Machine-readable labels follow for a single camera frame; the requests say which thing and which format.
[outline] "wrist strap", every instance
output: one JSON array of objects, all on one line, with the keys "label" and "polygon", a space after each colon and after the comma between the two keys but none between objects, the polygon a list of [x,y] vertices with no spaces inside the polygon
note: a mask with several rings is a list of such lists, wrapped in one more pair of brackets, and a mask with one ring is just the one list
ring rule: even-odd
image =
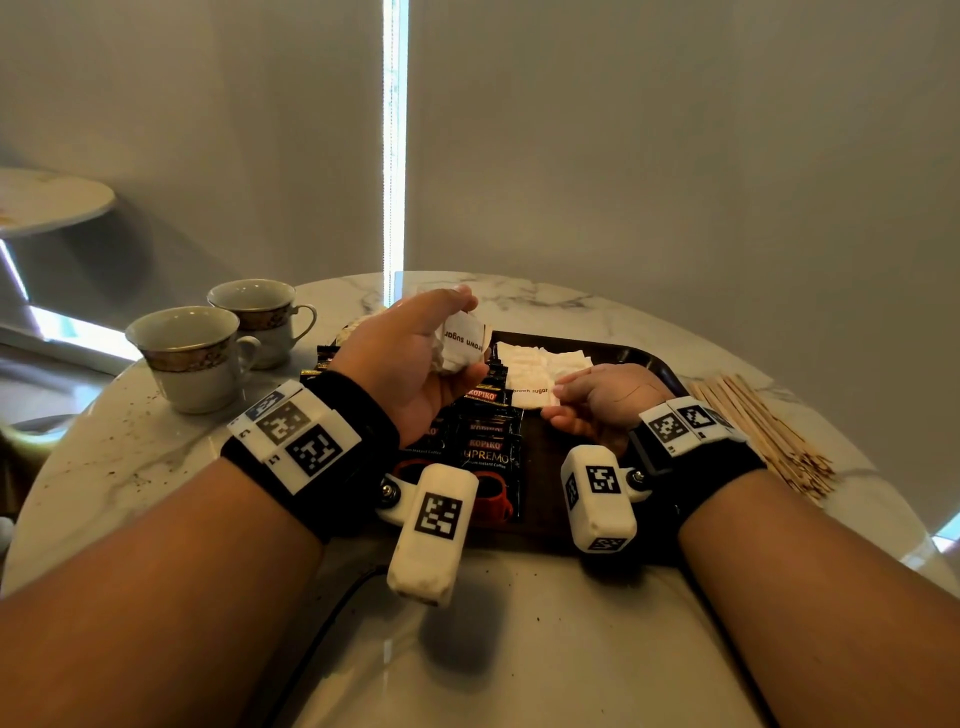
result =
[{"label": "wrist strap", "polygon": [[354,530],[398,444],[393,422],[349,377],[294,380],[228,424],[221,454],[323,542]]},{"label": "wrist strap", "polygon": [[725,485],[763,460],[747,436],[704,402],[677,397],[640,415],[630,441],[657,499],[676,511],[677,528]]}]

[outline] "person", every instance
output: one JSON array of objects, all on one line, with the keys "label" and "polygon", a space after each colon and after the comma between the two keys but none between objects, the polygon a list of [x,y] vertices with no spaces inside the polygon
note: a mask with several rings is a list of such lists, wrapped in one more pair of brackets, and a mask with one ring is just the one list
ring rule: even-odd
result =
[{"label": "person", "polygon": [[[468,288],[358,328],[331,364],[415,441],[487,371],[429,373]],[[560,381],[553,426],[615,451],[670,393],[646,370]],[[781,725],[955,722],[960,602],[764,470],[724,484],[677,538]],[[0,602],[0,712],[14,726],[215,726],[239,717],[324,545],[220,458],[140,518]]]}]

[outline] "round table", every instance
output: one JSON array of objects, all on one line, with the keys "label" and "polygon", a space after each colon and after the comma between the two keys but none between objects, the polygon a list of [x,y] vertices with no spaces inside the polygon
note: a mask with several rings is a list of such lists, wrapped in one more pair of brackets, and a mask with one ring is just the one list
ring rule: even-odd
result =
[{"label": "round table", "polygon": [[0,167],[0,240],[92,220],[115,201],[113,190],[101,182]]},{"label": "round table", "polygon": [[[567,288],[461,273],[404,277],[404,292],[468,282],[480,298],[478,315],[501,330],[638,347],[662,357],[681,378],[744,376],[833,461],[838,482],[827,512],[960,595],[920,520],[871,462],[814,410],[732,354],[653,316]],[[131,366],[43,468],[17,526],[4,594],[177,488],[218,453],[229,419],[278,380],[310,367],[317,344],[381,300],[379,274],[301,286],[298,301],[318,307],[317,325],[289,366],[254,375],[244,400],[214,415],[178,415],[157,395],[144,363]],[[330,545],[313,593],[265,671],[251,725],[347,585],[369,565],[389,562],[391,536]],[[649,567],[620,581],[598,580],[576,559],[470,549],[448,609],[396,597],[383,580],[363,587],[327,635],[280,724],[297,714],[304,726],[762,725],[731,654],[676,570]]]}]

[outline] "beige wall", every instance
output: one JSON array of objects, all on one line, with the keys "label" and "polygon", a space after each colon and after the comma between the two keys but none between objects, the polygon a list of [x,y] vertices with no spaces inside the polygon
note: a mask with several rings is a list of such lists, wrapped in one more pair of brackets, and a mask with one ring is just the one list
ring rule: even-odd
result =
[{"label": "beige wall", "polygon": [[691,328],[939,526],[960,508],[958,82],[951,0],[412,0],[407,267]]},{"label": "beige wall", "polygon": [[13,241],[32,298],[122,327],[211,284],[375,271],[377,0],[0,0],[0,164],[114,187]]}]

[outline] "white cup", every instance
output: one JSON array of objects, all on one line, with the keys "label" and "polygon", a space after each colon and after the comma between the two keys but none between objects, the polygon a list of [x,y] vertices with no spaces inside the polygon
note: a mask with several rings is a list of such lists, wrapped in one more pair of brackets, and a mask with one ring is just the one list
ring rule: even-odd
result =
[{"label": "white cup", "polygon": [[[210,289],[206,300],[210,305],[232,311],[240,319],[240,333],[251,334],[263,345],[253,362],[254,369],[273,369],[290,358],[306,332],[317,323],[317,309],[309,303],[294,305],[297,291],[279,280],[244,279]],[[294,336],[291,318],[306,308],[313,320],[298,336]]]},{"label": "white cup", "polygon": [[160,394],[178,412],[197,415],[226,407],[240,394],[260,342],[237,338],[240,322],[223,308],[188,305],[148,313],[127,327]]}]

